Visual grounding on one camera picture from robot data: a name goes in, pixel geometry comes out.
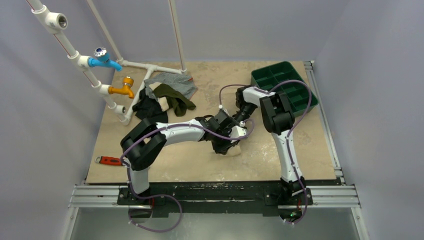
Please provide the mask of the striped grey underwear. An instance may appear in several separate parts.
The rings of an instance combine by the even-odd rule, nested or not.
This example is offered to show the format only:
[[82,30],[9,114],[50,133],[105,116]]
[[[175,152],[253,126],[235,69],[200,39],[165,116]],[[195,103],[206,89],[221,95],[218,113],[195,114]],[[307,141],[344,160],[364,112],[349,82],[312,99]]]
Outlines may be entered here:
[[151,78],[145,79],[143,83],[146,95],[154,100],[157,100],[157,97],[154,95],[153,89],[150,85],[155,83],[166,84],[175,91],[183,94],[184,97],[189,100],[198,90],[192,76],[177,73],[162,72]]

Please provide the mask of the black underwear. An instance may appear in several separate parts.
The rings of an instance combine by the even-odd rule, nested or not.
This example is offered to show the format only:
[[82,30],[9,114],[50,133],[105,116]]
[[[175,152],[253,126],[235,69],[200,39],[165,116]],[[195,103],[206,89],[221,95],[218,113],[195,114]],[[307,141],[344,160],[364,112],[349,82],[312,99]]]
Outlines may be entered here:
[[168,123],[167,110],[170,108],[166,97],[158,100],[150,98],[143,89],[139,92],[139,100],[132,106],[135,116],[140,120],[151,119],[153,122]]

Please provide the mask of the beige underwear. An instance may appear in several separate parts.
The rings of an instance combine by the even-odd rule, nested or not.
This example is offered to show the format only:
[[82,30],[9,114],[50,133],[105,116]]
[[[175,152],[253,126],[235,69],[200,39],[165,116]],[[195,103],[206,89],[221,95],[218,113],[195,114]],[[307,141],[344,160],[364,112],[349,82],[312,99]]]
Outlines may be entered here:
[[241,147],[239,144],[233,145],[231,146],[226,154],[224,155],[225,157],[235,157],[241,154]]

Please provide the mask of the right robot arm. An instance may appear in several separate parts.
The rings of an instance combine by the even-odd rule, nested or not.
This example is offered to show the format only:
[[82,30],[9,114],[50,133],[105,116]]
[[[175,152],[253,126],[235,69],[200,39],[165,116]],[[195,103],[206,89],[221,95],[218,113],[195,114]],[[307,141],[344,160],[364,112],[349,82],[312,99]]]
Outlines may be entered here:
[[288,204],[294,203],[305,190],[305,179],[298,164],[294,139],[295,116],[287,95],[282,92],[268,92],[248,85],[237,89],[235,105],[239,111],[233,115],[237,122],[247,120],[259,108],[262,123],[271,134],[280,162],[280,196]]

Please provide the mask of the green compartment tray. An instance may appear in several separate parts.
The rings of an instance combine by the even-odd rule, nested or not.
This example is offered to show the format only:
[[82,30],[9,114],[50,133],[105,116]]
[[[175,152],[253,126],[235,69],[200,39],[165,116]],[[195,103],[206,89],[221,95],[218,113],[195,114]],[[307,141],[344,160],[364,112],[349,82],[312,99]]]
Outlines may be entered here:
[[[253,70],[250,83],[265,91],[271,91],[277,84],[288,80],[303,81],[304,79],[290,62],[282,61]],[[302,84],[286,83],[275,91],[284,92],[287,95],[295,117],[304,113],[309,102],[309,93]]]

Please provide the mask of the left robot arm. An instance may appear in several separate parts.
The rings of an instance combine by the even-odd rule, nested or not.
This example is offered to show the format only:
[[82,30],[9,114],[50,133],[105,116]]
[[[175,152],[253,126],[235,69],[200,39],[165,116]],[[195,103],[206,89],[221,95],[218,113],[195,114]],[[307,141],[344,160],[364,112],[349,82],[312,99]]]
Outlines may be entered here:
[[143,120],[120,142],[132,188],[130,199],[138,205],[148,201],[149,168],[164,147],[182,142],[210,141],[216,154],[226,155],[246,134],[243,123],[234,120],[225,111],[179,123]]

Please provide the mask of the dark green underwear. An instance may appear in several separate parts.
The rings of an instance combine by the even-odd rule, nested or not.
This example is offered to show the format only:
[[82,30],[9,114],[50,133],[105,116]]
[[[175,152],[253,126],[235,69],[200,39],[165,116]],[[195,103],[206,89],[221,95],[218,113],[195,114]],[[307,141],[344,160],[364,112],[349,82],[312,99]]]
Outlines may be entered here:
[[182,117],[187,110],[196,109],[196,105],[191,100],[167,84],[155,82],[150,84],[149,87],[157,98],[157,102],[163,112],[172,109],[177,117]]

